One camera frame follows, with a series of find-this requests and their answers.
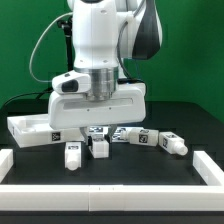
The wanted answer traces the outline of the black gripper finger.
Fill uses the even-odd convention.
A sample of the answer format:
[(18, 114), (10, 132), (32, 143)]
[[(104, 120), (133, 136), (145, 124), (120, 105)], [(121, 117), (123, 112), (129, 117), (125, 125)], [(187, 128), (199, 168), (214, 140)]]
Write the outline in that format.
[(86, 132), (86, 128), (85, 127), (80, 127), (79, 130), (80, 130), (80, 133), (82, 134), (82, 136), (84, 138), (85, 144), (88, 145), (88, 135), (87, 135), (87, 132)]
[(117, 130), (117, 125), (116, 124), (112, 124), (108, 127), (108, 133), (106, 134), (106, 137), (105, 139), (111, 143), (112, 142), (112, 137), (114, 135), (114, 133), (116, 132)]

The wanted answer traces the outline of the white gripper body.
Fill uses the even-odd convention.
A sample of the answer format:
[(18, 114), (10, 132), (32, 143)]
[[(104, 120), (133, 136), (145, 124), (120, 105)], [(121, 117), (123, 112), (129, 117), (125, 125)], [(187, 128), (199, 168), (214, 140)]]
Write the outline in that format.
[(144, 83), (121, 84), (105, 101), (89, 101), (84, 94), (53, 92), (48, 106), (49, 125), (53, 129), (69, 129), (143, 121), (145, 92)]

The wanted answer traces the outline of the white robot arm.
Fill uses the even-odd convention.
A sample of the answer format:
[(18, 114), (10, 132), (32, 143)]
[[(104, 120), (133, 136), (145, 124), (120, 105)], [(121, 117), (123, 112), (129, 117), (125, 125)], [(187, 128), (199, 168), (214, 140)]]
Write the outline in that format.
[(48, 115), (54, 129), (140, 122), (146, 86), (133, 80), (124, 58), (147, 60), (162, 44), (155, 0), (68, 0), (73, 69), (52, 80)]

